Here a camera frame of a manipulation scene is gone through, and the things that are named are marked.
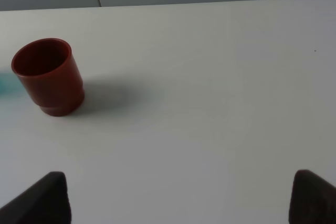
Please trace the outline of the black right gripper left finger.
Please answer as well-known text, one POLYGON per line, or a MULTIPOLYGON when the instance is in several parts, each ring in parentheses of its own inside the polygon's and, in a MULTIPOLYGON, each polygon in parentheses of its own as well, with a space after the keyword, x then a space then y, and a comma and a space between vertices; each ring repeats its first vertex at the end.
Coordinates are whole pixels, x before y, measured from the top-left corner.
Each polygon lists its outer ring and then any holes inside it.
POLYGON ((1 208, 1 223, 71 223, 63 172, 50 172, 1 208))

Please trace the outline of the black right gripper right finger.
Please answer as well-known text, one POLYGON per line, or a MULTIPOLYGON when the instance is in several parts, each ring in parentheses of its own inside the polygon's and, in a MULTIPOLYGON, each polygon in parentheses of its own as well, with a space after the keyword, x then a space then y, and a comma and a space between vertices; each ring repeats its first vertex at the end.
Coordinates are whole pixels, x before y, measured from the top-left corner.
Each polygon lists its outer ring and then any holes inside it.
POLYGON ((335 223, 335 186, 314 172, 296 172, 289 206, 290 224, 335 223))

